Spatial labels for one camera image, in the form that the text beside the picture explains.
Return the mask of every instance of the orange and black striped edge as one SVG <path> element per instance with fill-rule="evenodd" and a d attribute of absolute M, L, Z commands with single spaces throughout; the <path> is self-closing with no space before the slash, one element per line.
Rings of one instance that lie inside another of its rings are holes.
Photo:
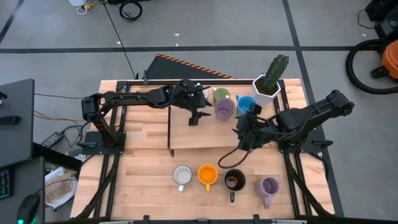
<path fill-rule="evenodd" d="M 209 68 L 206 68 L 206 67 L 203 67 L 203 66 L 200 66 L 200 65 L 195 65 L 194 63 L 186 62 L 184 60 L 180 60 L 178 58 L 171 57 L 171 56 L 168 56 L 168 55 L 165 55 L 165 54 L 157 54 L 156 57 L 166 58 L 166 59 L 172 60 L 174 62 L 181 63 L 181 64 L 186 65 L 186 66 L 191 66 L 192 68 L 200 69 L 200 70 L 202 70 L 204 72 L 208 72 L 208 73 L 213 74 L 213 75 L 217 75 L 219 77 L 235 78 L 235 77 L 232 77 L 231 75 L 227 75 L 227 74 L 224 74 L 224 73 L 221 73 L 221 72 L 217 72 L 217 71 L 214 71 L 212 69 L 209 69 Z"/>

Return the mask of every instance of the blue cup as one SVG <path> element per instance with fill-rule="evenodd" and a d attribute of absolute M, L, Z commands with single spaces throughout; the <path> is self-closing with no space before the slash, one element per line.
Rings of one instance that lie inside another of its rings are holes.
<path fill-rule="evenodd" d="M 236 95 L 237 107 L 236 107 L 236 116 L 244 115 L 247 111 L 250 110 L 250 106 L 254 103 L 257 104 L 257 100 L 252 96 L 242 96 Z"/>

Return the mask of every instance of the keyboard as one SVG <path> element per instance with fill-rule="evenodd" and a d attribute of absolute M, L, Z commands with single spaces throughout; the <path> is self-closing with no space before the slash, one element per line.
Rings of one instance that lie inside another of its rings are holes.
<path fill-rule="evenodd" d="M 0 200 L 11 197 L 10 171 L 0 170 Z"/>

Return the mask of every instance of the green mug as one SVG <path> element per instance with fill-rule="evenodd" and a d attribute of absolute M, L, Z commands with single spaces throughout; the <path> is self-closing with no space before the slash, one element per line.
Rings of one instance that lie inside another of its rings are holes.
<path fill-rule="evenodd" d="M 227 89 L 224 88 L 214 88 L 213 89 L 213 101 L 214 104 L 217 103 L 218 100 L 223 99 L 223 98 L 231 98 L 231 94 Z"/>

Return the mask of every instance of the cactus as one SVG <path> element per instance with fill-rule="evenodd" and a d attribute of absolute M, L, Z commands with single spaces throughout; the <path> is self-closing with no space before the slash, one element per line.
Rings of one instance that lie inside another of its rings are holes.
<path fill-rule="evenodd" d="M 274 58 L 269 65 L 266 76 L 256 83 L 257 89 L 262 94 L 272 95 L 275 92 L 275 85 L 279 78 L 284 73 L 287 64 L 289 63 L 289 56 L 280 54 Z"/>

